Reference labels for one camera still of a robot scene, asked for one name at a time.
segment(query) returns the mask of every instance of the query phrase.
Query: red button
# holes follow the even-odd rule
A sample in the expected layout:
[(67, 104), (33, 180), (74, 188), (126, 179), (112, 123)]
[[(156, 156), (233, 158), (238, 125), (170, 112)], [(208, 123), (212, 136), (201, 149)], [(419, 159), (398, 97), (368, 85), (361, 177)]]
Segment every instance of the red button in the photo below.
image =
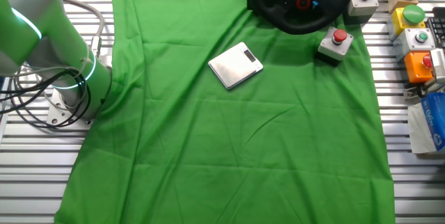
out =
[(348, 37), (348, 34), (343, 29), (337, 29), (334, 32), (334, 40), (336, 42), (343, 42)]
[(428, 55), (425, 55), (425, 56), (423, 57), (423, 59), (422, 59), (422, 64), (423, 64), (423, 66), (426, 67), (426, 68), (432, 68), (431, 56), (430, 56), (429, 54), (428, 54)]
[(301, 10), (306, 10), (311, 6), (311, 0), (297, 0), (297, 8)]

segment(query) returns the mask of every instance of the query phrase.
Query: white cable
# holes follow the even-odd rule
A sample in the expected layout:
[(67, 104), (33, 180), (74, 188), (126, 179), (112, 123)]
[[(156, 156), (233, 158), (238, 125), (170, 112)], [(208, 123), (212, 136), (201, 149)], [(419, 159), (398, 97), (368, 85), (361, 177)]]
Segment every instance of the white cable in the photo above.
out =
[(24, 67), (31, 68), (34, 71), (30, 71), (30, 72), (26, 72), (26, 73), (19, 73), (19, 74), (11, 74), (11, 75), (7, 75), (6, 77), (25, 77), (25, 76), (28, 76), (28, 75), (38, 74), (38, 73), (41, 73), (41, 72), (62, 69), (62, 70), (75, 70), (75, 71), (77, 71), (78, 74), (73, 77), (73, 79), (75, 79), (75, 78), (79, 77), (82, 74), (83, 70), (86, 67), (86, 63), (88, 61), (90, 61), (90, 50), (91, 49), (90, 49), (90, 46), (88, 46), (86, 44), (86, 42), (85, 42), (85, 46), (86, 46), (86, 57), (81, 59), (81, 61), (83, 61), (83, 65), (82, 65), (80, 70), (76, 69), (75, 67), (70, 67), (70, 66), (65, 66), (65, 67), (63, 67), (63, 66), (60, 66), (60, 67), (31, 67), (30, 65), (23, 64)]
[(80, 8), (86, 9), (91, 11), (92, 13), (94, 13), (97, 18), (99, 19), (99, 28), (97, 29), (97, 32), (95, 34), (95, 36), (99, 36), (102, 34), (102, 31), (104, 30), (105, 27), (105, 19), (104, 16), (98, 11), (98, 9), (93, 8), (92, 6), (81, 2), (81, 1), (77, 1), (77, 0), (63, 0), (64, 2), (68, 2), (72, 5), (78, 6)]
[[(35, 78), (37, 79), (37, 82), (40, 82), (40, 79), (39, 79), (38, 75), (35, 74)], [(61, 97), (61, 94), (59, 93), (59, 94), (58, 94), (59, 99), (60, 99), (60, 101), (62, 102), (63, 106), (65, 106), (65, 108), (66, 108), (66, 109), (64, 109), (63, 107), (58, 106), (57, 104), (55, 104), (55, 103), (51, 100), (51, 98), (49, 98), (48, 95), (47, 95), (45, 92), (43, 92), (43, 96), (47, 99), (47, 101), (48, 101), (51, 105), (53, 105), (53, 106), (56, 107), (57, 109), (64, 110), (64, 111), (69, 111), (70, 109), (75, 109), (76, 107), (78, 107), (78, 106), (82, 103), (83, 99), (85, 99), (86, 94), (87, 94), (86, 92), (83, 93), (82, 98), (79, 100), (79, 102), (77, 102), (76, 105), (74, 105), (74, 106), (68, 106), (67, 104), (65, 104), (65, 102), (63, 101), (63, 99), (62, 99), (62, 97)]]

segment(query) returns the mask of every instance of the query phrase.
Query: cable bundle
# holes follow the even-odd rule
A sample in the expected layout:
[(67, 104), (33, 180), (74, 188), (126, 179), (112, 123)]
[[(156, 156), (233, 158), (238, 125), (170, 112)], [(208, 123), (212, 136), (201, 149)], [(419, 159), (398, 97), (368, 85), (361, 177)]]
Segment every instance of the cable bundle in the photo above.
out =
[[(81, 73), (79, 71), (67, 67), (62, 72), (54, 75), (50, 79), (41, 80), (37, 85), (31, 86), (29, 88), (24, 88), (20, 84), (19, 78), (22, 76), (32, 75), (32, 74), (35, 74), (35, 72), (20, 74), (20, 71), (19, 71), (17, 74), (15, 74), (13, 77), (11, 77), (9, 79), (8, 89), (5, 91), (0, 91), (0, 94), (6, 94), (6, 97), (3, 99), (0, 99), (0, 102), (10, 100), (12, 106), (9, 109), (0, 111), (0, 114), (16, 111), (17, 114), (20, 116), (20, 118), (23, 121), (25, 121), (26, 123), (28, 123), (34, 127), (52, 129), (52, 128), (57, 128), (57, 127), (66, 127), (66, 126), (72, 125), (86, 113), (86, 111), (88, 110), (90, 103), (91, 103), (91, 92), (90, 92), (90, 89), (86, 83), (85, 78), (81, 75)], [(32, 114), (32, 112), (29, 109), (27, 109), (26, 106), (28, 104), (30, 104), (33, 100), (35, 100), (37, 97), (39, 97), (42, 93), (44, 93), (45, 89), (47, 89), (49, 85), (51, 85), (57, 79), (65, 76), (65, 75), (70, 75), (77, 82), (77, 87), (79, 89), (79, 94), (80, 94), (80, 100), (82, 101), (83, 98), (85, 98), (85, 96), (87, 95), (88, 101), (87, 101), (87, 104), (85, 105), (85, 108), (82, 110), (82, 112), (79, 114), (78, 117), (76, 117), (75, 115), (81, 110), (81, 105), (82, 105), (81, 101), (74, 107), (72, 115), (68, 119), (66, 119), (65, 121), (63, 121), (57, 125), (52, 125), (52, 124), (49, 124), (49, 123), (39, 119), (37, 116)], [(22, 95), (25, 95), (26, 93), (29, 93), (29, 92), (37, 92), (37, 93), (34, 96), (32, 96), (30, 99), (28, 99), (27, 101), (24, 101), (22, 99)], [(19, 104), (15, 103), (14, 99), (16, 99), (16, 98), (19, 100)], [(26, 117), (24, 117), (23, 114), (20, 113), (20, 111), (19, 111), (20, 109), (24, 109), (38, 123), (36, 124), (36, 123), (31, 122), (30, 120), (26, 119)]]

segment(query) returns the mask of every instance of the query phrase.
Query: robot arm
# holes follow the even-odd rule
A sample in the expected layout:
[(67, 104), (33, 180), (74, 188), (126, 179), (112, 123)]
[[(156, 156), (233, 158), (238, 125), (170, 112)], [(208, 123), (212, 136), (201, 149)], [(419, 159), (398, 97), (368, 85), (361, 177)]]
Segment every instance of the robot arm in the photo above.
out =
[(79, 93), (83, 82), (68, 74), (52, 85), (68, 106), (80, 103), (85, 108), (90, 101), (82, 116), (93, 119), (111, 87), (111, 69), (97, 60), (71, 24), (63, 0), (0, 0), (0, 9), (0, 76), (14, 74), (25, 61), (44, 80), (64, 70), (80, 72), (90, 98)]
[(10, 7), (8, 0), (0, 0), (0, 11), (0, 76), (6, 76), (20, 69), (41, 35)]

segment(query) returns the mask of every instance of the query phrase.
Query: black steering wheel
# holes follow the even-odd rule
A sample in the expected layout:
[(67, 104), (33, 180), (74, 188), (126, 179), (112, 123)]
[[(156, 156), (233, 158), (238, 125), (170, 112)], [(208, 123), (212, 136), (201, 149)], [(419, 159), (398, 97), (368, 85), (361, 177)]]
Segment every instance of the black steering wheel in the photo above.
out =
[(307, 6), (307, 0), (303, 1), (303, 6), (299, 6), (300, 0), (248, 0), (248, 8), (281, 31), (299, 35), (331, 24), (347, 8), (350, 0), (309, 0), (311, 6)]

